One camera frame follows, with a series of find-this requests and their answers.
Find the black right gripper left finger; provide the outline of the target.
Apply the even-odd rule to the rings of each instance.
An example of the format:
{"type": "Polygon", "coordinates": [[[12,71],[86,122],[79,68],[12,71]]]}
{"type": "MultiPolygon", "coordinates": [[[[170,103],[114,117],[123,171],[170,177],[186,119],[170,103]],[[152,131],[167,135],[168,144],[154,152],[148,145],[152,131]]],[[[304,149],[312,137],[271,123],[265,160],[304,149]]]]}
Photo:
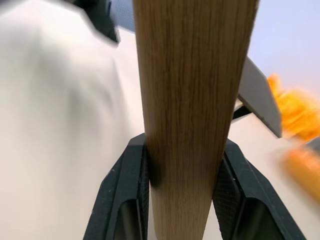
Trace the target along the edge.
{"type": "Polygon", "coordinates": [[[132,138],[101,182],[85,240],[146,240],[149,173],[146,136],[132,138]]]}

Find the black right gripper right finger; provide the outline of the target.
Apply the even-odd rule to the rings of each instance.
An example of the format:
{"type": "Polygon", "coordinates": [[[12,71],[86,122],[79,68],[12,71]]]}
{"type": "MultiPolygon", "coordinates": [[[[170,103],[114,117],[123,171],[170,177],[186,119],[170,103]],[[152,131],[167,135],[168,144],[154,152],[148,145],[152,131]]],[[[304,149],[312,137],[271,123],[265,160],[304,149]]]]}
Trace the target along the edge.
{"type": "Polygon", "coordinates": [[[224,240],[303,240],[305,236],[269,180],[226,142],[212,196],[224,240]]]}

